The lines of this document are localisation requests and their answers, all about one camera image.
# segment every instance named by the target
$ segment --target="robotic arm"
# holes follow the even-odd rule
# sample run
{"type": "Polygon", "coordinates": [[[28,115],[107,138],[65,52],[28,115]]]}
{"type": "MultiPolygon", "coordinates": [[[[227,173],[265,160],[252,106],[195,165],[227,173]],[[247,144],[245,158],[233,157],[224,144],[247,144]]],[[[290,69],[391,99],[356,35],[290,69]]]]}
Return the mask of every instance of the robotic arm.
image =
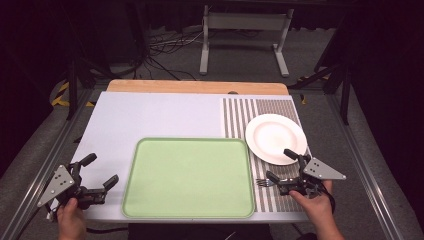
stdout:
{"type": "Polygon", "coordinates": [[[335,200],[327,191],[322,180],[345,180],[346,176],[334,170],[319,159],[311,158],[310,155],[300,155],[290,149],[285,149],[284,154],[299,162],[299,177],[280,179],[271,171],[266,172],[266,177],[278,187],[280,195],[288,195],[291,190],[300,192],[313,198],[317,195],[326,194],[330,198],[333,212],[335,200]]]}
{"type": "Polygon", "coordinates": [[[37,206],[46,206],[54,198],[59,202],[59,206],[66,204],[70,198],[78,199],[78,207],[85,210],[94,204],[104,204],[107,192],[119,181],[118,175],[112,176],[103,183],[103,188],[87,189],[81,186],[82,178],[80,176],[81,166],[86,167],[97,158],[96,154],[91,153],[79,162],[71,163],[66,166],[60,165],[45,192],[40,198],[37,206]]]}

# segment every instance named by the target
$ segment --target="green tray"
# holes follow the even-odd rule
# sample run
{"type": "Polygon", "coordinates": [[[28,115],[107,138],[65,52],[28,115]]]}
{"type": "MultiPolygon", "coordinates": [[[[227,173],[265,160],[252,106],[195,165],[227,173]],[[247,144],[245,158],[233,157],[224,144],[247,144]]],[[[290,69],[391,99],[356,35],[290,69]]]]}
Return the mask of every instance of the green tray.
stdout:
{"type": "Polygon", "coordinates": [[[254,211],[246,143],[226,138],[144,138],[128,179],[129,218],[246,218],[254,211]]]}

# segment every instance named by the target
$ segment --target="striped placemat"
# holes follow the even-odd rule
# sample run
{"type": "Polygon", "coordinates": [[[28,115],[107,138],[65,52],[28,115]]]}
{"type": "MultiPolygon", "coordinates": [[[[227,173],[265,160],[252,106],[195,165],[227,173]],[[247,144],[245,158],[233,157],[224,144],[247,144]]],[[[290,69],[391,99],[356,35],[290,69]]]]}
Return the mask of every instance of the striped placemat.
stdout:
{"type": "MultiPolygon", "coordinates": [[[[222,134],[226,138],[245,139],[247,124],[262,114],[279,114],[290,118],[300,126],[293,100],[269,99],[221,99],[222,134]]],[[[266,178],[267,170],[280,178],[293,178],[299,175],[299,164],[277,166],[262,161],[249,150],[252,179],[266,178]]],[[[276,187],[259,187],[253,184],[256,212],[301,212],[302,208],[290,197],[280,196],[276,187]]]]}

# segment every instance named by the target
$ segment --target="fork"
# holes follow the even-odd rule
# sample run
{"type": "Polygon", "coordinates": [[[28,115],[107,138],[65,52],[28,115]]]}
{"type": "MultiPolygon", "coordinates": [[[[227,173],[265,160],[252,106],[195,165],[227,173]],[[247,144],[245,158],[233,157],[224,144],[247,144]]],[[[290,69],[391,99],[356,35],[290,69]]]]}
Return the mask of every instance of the fork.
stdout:
{"type": "Polygon", "coordinates": [[[271,180],[269,180],[268,178],[265,179],[256,179],[256,184],[258,184],[258,186],[260,187],[272,187],[275,185],[275,183],[273,183],[271,180]]]}

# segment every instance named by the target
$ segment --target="white plate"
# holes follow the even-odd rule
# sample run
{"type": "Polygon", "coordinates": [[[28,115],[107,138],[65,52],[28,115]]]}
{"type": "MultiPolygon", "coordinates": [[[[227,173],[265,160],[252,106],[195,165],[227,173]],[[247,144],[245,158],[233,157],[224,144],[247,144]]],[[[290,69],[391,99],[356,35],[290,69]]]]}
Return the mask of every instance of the white plate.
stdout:
{"type": "Polygon", "coordinates": [[[308,146],[302,128],[277,114],[263,114],[252,119],[246,127],[246,142],[256,156],[275,165],[296,162],[284,155],[284,149],[304,154],[308,146]]]}

